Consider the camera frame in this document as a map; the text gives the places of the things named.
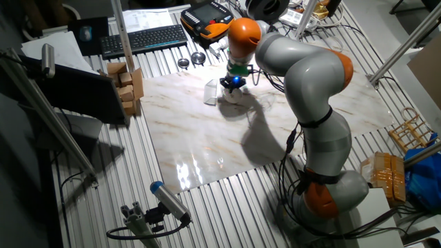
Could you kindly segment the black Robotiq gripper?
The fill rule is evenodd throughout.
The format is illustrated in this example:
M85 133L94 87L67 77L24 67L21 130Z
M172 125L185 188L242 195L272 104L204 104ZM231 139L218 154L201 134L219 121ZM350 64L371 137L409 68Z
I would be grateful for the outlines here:
M243 88L246 86L246 80L241 76L226 76L220 80L220 84L228 94L231 94L232 91L242 92Z

